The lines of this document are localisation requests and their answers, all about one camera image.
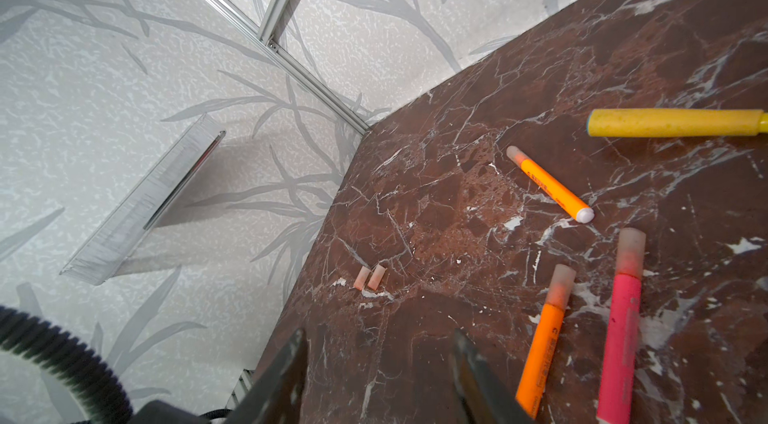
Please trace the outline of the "red pink marker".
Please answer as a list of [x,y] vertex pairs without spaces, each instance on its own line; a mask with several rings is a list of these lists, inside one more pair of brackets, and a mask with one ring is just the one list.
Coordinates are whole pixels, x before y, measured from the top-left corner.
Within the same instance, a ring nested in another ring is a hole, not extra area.
[[619,233],[596,414],[600,423],[630,421],[645,244],[638,229]]

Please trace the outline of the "orange marker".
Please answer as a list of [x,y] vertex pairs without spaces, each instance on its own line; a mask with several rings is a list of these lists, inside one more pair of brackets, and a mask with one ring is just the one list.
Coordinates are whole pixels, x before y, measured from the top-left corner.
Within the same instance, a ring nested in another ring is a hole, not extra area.
[[555,201],[572,219],[580,224],[589,224],[595,213],[584,201],[567,187],[534,162],[516,146],[506,149],[507,156],[535,182],[553,201]]
[[555,266],[518,385],[516,400],[532,419],[537,416],[545,392],[575,276],[573,268],[565,264]]

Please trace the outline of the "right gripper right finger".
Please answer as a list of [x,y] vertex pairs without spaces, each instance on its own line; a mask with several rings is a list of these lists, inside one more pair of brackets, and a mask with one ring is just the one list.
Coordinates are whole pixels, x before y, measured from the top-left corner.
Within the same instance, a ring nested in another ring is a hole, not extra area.
[[451,377],[459,423],[533,423],[487,359],[460,329],[452,336]]

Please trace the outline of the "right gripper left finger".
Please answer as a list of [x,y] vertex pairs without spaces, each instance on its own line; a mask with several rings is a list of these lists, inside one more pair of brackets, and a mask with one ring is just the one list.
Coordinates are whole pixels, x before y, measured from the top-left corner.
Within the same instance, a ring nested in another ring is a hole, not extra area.
[[225,423],[298,423],[308,366],[308,341],[296,329]]

